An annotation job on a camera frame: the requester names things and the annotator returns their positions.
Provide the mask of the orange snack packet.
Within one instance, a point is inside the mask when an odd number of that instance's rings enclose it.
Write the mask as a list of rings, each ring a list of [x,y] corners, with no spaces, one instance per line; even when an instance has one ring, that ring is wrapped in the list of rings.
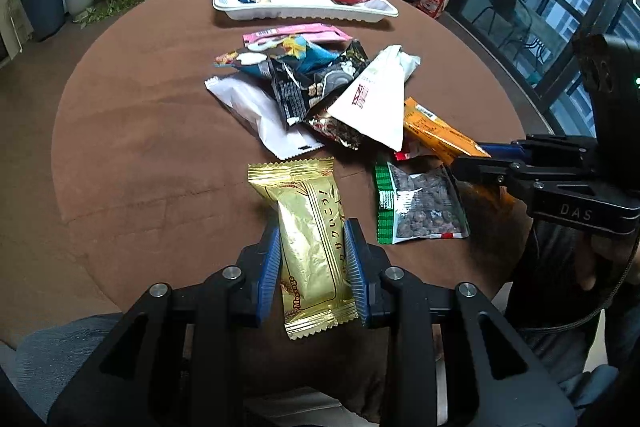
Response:
[[[488,158],[474,140],[451,127],[414,98],[404,102],[405,130],[429,148],[447,167],[459,157]]]

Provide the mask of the gold foil snack pack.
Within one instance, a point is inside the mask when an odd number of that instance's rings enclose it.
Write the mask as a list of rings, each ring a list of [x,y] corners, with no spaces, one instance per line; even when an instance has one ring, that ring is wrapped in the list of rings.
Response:
[[[247,181],[277,210],[288,338],[299,340],[355,320],[334,159],[253,164]]]

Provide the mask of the green edged nut packet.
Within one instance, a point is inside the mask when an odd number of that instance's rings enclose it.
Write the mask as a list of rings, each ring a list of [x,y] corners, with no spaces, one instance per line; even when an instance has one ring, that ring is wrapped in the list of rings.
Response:
[[[374,181],[379,244],[469,236],[469,223],[457,187],[445,167],[408,173],[386,162],[374,167]]]

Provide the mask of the red white candy packet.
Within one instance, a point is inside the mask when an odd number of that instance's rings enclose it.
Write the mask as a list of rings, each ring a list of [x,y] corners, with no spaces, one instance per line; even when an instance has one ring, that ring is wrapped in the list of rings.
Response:
[[[434,156],[433,151],[420,141],[408,140],[404,142],[399,152],[393,153],[394,161],[408,161],[418,157]]]

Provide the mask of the large white snack bag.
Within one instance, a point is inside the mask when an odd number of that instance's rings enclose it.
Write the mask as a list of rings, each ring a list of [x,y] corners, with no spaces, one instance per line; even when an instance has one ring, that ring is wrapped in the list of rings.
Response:
[[[404,142],[405,84],[421,57],[386,46],[328,108],[346,126],[399,152]]]

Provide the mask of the dark red chocolate packet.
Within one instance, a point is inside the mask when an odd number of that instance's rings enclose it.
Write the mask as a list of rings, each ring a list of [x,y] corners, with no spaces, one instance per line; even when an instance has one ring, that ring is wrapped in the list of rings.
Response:
[[[370,150],[373,142],[361,132],[349,127],[329,114],[329,109],[324,106],[312,110],[303,120],[312,131],[323,136],[349,150]]]

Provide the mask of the white snack packet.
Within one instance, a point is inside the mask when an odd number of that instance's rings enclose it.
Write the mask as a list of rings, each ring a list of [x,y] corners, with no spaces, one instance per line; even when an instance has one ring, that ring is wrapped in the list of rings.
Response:
[[[204,81],[204,86],[279,160],[293,159],[323,147],[301,124],[288,127],[276,100],[258,79],[235,72],[228,76],[210,77]]]

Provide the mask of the black snack bag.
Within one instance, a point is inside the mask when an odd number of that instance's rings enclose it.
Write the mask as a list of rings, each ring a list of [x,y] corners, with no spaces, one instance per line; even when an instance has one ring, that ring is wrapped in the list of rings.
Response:
[[[314,106],[344,91],[368,64],[368,54],[357,39],[328,64],[316,65],[308,72],[292,58],[270,58],[271,90],[285,124],[300,124]]]

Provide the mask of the light blue mushroom chips bag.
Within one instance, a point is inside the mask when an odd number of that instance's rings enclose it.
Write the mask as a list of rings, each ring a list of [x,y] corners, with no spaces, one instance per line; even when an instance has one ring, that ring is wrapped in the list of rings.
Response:
[[[293,72],[308,74],[330,65],[338,53],[307,41],[302,36],[289,36],[276,42],[242,48],[218,55],[215,67],[231,67],[245,75],[270,79],[274,62],[288,65]]]

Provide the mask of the pink snack packet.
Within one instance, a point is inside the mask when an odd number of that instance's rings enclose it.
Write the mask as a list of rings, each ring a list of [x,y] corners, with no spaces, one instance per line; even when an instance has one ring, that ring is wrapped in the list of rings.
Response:
[[[252,51],[262,51],[277,46],[288,37],[302,37],[308,42],[349,42],[352,36],[340,28],[325,23],[306,23],[262,29],[242,35],[244,46]]]

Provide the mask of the black balcony chair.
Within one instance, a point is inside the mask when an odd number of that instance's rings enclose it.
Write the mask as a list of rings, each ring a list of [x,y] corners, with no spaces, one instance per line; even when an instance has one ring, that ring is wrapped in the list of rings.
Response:
[[[506,46],[509,42],[518,42],[526,38],[532,29],[533,17],[529,8],[522,0],[488,0],[489,4],[472,19],[474,25],[487,12],[492,13],[487,35],[491,34],[496,17],[501,17],[509,26],[510,31],[502,39],[498,48]]]

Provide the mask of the red box on floor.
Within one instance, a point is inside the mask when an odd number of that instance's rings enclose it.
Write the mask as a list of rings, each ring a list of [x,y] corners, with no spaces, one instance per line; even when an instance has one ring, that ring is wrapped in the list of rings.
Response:
[[[418,8],[431,18],[439,18],[445,9],[446,0],[420,0]]]

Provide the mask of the white plastic tray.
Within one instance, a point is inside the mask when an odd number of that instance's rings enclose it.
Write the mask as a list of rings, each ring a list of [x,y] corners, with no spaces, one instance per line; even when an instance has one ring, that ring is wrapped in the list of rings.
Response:
[[[265,20],[266,18],[313,18],[314,20],[354,20],[377,23],[396,18],[399,11],[388,0],[369,0],[354,5],[332,0],[266,0],[243,3],[240,0],[212,0],[213,8],[232,20]]]

